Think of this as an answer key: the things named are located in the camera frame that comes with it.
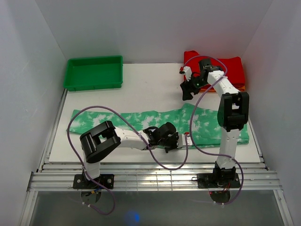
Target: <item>red towel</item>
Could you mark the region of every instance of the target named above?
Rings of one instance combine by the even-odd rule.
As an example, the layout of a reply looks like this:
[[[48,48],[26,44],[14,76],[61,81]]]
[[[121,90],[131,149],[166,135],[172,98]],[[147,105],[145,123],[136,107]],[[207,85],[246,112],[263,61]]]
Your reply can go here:
[[[195,57],[199,55],[198,52],[196,51],[185,51],[184,52],[184,63],[186,63],[190,58]],[[186,66],[189,66],[191,68],[192,72],[198,72],[200,73],[200,69],[198,66],[198,62],[204,58],[207,58],[205,56],[199,56],[196,57],[192,60],[190,60]],[[244,74],[244,69],[243,69],[243,65],[241,64],[241,59],[240,57],[234,57],[234,58],[230,58],[230,59],[219,59],[220,61],[222,61],[228,68],[228,73],[227,73],[227,77],[229,79],[229,81],[232,83],[232,85],[239,89],[240,91],[244,91],[245,90],[245,74]],[[216,60],[211,59],[211,63],[212,65],[216,65],[216,66],[221,66],[222,69],[225,71],[225,68]],[[206,85],[204,87],[202,87],[201,91],[205,91],[210,85]]]

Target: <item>cable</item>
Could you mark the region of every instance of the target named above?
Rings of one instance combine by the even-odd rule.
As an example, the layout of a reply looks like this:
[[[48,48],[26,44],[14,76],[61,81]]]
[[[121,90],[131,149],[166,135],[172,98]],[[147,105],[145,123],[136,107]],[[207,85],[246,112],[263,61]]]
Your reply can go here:
[[[85,175],[94,183],[94,184],[96,184],[96,185],[98,185],[98,186],[100,186],[101,188],[103,188],[103,189],[105,189],[105,190],[107,190],[110,194],[111,194],[111,196],[112,196],[112,198],[113,198],[113,207],[112,207],[112,209],[109,211],[109,212],[102,212],[101,210],[99,210],[97,207],[95,207],[95,206],[93,206],[93,205],[91,205],[91,204],[88,204],[88,203],[86,203],[86,202],[83,202],[83,204],[86,204],[86,205],[88,205],[88,207],[91,207],[91,208],[93,208],[93,209],[95,209],[97,212],[99,212],[100,214],[102,214],[102,215],[109,215],[109,214],[111,214],[114,210],[115,210],[115,205],[116,205],[116,199],[115,199],[115,196],[114,196],[114,194],[113,194],[113,192],[110,190],[110,189],[108,189],[108,188],[106,188],[105,186],[103,186],[103,185],[101,185],[100,183],[98,183],[98,182],[96,182],[95,180],[93,180],[91,177],[90,177],[90,175],[86,172],[86,169],[85,169],[85,165],[84,165],[84,162],[83,162],[83,160],[81,159],[81,157],[80,157],[80,155],[79,155],[79,153],[76,151],[76,149],[75,149],[75,147],[74,147],[74,145],[73,145],[73,143],[72,143],[72,141],[71,141],[71,138],[70,138],[70,127],[71,127],[71,124],[73,123],[73,121],[75,120],[75,118],[79,115],[79,114],[81,114],[81,113],[83,113],[84,111],[86,111],[86,110],[88,110],[88,109],[91,109],[91,108],[103,108],[103,109],[106,109],[106,110],[108,110],[108,111],[111,111],[111,112],[113,112],[114,114],[116,114],[120,119],[122,119],[137,135],[139,135],[139,132],[125,119],[125,118],[123,118],[119,113],[117,113],[116,111],[114,111],[113,109],[110,109],[110,108],[108,108],[108,107],[105,107],[105,106],[90,106],[90,107],[86,107],[86,108],[84,108],[84,109],[82,109],[82,110],[80,110],[76,115],[74,115],[74,117],[70,120],[70,122],[69,122],[69,124],[68,124],[68,127],[67,127],[67,138],[68,138],[68,141],[69,141],[69,144],[70,144],[70,146],[71,146],[71,148],[72,148],[72,150],[74,151],[74,153],[76,154],[76,156],[78,157],[78,159],[79,159],[79,161],[80,161],[80,164],[82,165],[82,167],[83,167],[83,170],[84,170],[84,173],[85,173]],[[186,143],[186,156],[185,156],[185,159],[184,159],[184,161],[183,161],[183,163],[179,166],[179,167],[177,167],[177,168],[168,168],[168,167],[166,167],[166,166],[164,166],[163,164],[161,164],[157,159],[156,159],[156,157],[154,156],[154,154],[153,154],[153,152],[152,152],[152,150],[151,150],[151,147],[149,146],[149,144],[148,144],[148,142],[146,141],[146,139],[144,138],[144,137],[142,137],[142,136],[139,136],[143,141],[144,141],[144,143],[146,144],[146,147],[147,147],[147,149],[149,150],[149,152],[150,152],[150,154],[151,154],[151,156],[152,156],[152,158],[154,159],[154,161],[159,165],[159,166],[161,166],[161,167],[163,167],[163,168],[165,168],[166,170],[171,170],[171,171],[173,171],[173,170],[178,170],[178,169],[180,169],[182,166],[184,166],[185,165],[185,163],[186,163],[186,161],[187,161],[187,158],[188,158],[188,142],[187,142],[187,134],[185,134],[185,143]]]
[[[198,56],[194,56],[192,58],[190,58],[187,62],[189,62],[191,59],[193,58],[196,58],[196,57],[202,57],[201,55],[198,55]],[[204,95],[212,88],[214,87],[217,83],[219,83],[224,77],[226,77],[226,74],[228,72],[228,68],[226,67],[226,65],[221,62],[220,60],[216,59],[216,58],[213,58],[213,57],[210,57],[210,56],[204,56],[204,57],[209,57],[209,58],[212,58],[216,61],[218,61],[220,64],[222,64],[224,67],[225,67],[225,73],[224,73],[224,76],[220,77],[216,82],[214,82],[210,87],[208,87],[208,89],[205,90],[204,93],[202,93],[201,97],[198,99],[196,105],[194,106],[193,108],[193,111],[192,111],[192,114],[191,114],[191,118],[190,118],[190,123],[189,123],[189,133],[190,133],[190,138],[191,138],[191,141],[193,143],[193,145],[195,146],[196,149],[198,149],[201,153],[203,154],[207,154],[207,155],[211,155],[211,156],[222,156],[222,157],[227,157],[227,158],[231,158],[239,167],[240,171],[241,171],[241,184],[240,184],[240,187],[239,187],[239,190],[237,192],[237,194],[233,197],[232,200],[230,200],[229,202],[226,202],[226,203],[219,203],[220,205],[224,205],[224,204],[231,204],[234,200],[237,199],[237,197],[239,196],[239,194],[241,193],[241,189],[243,187],[243,184],[244,184],[244,172],[243,172],[243,169],[241,167],[241,165],[239,164],[239,162],[233,158],[231,155],[227,155],[227,154],[214,154],[214,153],[208,153],[208,152],[205,152],[203,151],[202,149],[200,149],[198,147],[198,145],[195,143],[194,139],[193,139],[193,135],[192,135],[192,123],[193,123],[193,116],[195,114],[195,111],[198,107],[198,104],[199,102],[201,101],[201,99],[204,97]]]

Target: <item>metal bracket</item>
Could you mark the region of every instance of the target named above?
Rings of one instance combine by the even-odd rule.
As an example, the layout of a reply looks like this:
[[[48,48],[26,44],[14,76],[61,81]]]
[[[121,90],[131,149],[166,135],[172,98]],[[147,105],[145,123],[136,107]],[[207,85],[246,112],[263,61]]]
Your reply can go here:
[[[219,186],[214,182],[212,177],[213,173],[198,173],[198,188],[218,188]],[[230,181],[230,188],[240,188],[240,181],[237,173],[235,173],[234,180]]]
[[[102,174],[98,178],[95,178],[94,180],[108,189],[112,189],[114,187],[114,174]],[[87,180],[83,174],[76,174],[74,176],[72,188],[97,189],[98,186],[94,184],[92,181]]]

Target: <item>gray wall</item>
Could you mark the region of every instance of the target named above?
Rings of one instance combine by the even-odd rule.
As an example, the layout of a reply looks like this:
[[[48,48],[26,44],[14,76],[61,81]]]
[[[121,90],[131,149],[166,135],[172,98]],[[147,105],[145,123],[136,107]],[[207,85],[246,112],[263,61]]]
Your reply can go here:
[[[242,56],[272,0],[36,0],[67,59],[181,62]]]
[[[250,117],[267,165],[277,170],[301,225],[301,2],[274,0],[243,55]]]
[[[62,95],[65,58],[34,0],[0,0],[0,225],[18,223]]]

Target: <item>green and white patterned cloth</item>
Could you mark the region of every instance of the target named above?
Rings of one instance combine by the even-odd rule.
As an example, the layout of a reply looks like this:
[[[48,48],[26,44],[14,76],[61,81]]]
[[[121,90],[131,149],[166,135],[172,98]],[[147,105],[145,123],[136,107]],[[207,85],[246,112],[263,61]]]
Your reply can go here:
[[[189,122],[194,105],[185,103],[182,108],[168,112],[139,112],[121,113],[121,115],[136,129],[143,130],[149,126],[160,127],[166,122],[171,122],[180,134],[189,132]],[[74,110],[72,117],[79,112]],[[113,125],[121,129],[130,129],[118,116],[107,112],[85,111],[72,123],[70,132],[83,134],[103,121],[110,120]],[[221,127],[217,122],[217,111],[197,108],[192,124],[193,138],[200,147],[215,147],[221,144]],[[248,144],[249,135],[247,126],[242,129],[238,144]]]

